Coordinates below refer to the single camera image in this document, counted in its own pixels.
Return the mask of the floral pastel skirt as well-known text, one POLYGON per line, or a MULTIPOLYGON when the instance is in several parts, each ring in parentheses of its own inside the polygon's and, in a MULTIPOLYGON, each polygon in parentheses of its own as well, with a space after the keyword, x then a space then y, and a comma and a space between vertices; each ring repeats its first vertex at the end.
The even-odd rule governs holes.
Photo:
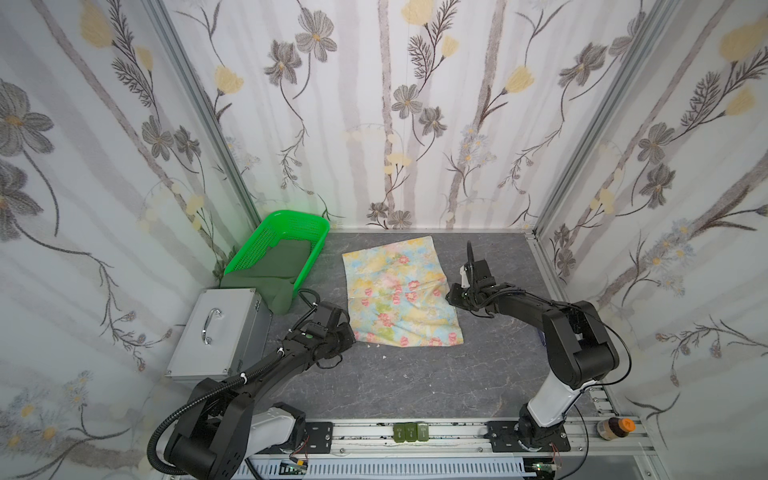
POLYGON ((342 259, 358 341, 401 348, 464 343, 430 236, 348 252, 342 259))

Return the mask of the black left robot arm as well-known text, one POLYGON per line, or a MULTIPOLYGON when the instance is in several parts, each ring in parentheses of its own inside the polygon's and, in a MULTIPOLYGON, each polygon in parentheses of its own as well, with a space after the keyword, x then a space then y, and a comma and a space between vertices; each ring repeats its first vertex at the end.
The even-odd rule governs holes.
POLYGON ((317 303, 275 352, 223 381, 199 382, 187 403, 151 434, 146 449, 151 467, 171 476, 231 479, 257 453, 302 449, 310 438, 303 411, 283 402, 261 413, 256 406, 278 385, 321 361, 342 360, 354 343, 346 310, 317 303))

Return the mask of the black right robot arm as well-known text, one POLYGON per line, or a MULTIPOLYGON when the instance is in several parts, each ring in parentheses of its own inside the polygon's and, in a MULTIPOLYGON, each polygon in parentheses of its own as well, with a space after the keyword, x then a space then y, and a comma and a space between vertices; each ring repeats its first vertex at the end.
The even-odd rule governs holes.
POLYGON ((516 426, 521 447, 537 451, 560 437, 566 413, 580 393, 616 370, 620 356, 591 303, 556 302, 498 284, 484 260, 467 261, 460 275, 461 281, 446 295, 450 305, 473 314, 511 317, 544 336, 550 372, 521 408, 516 426))

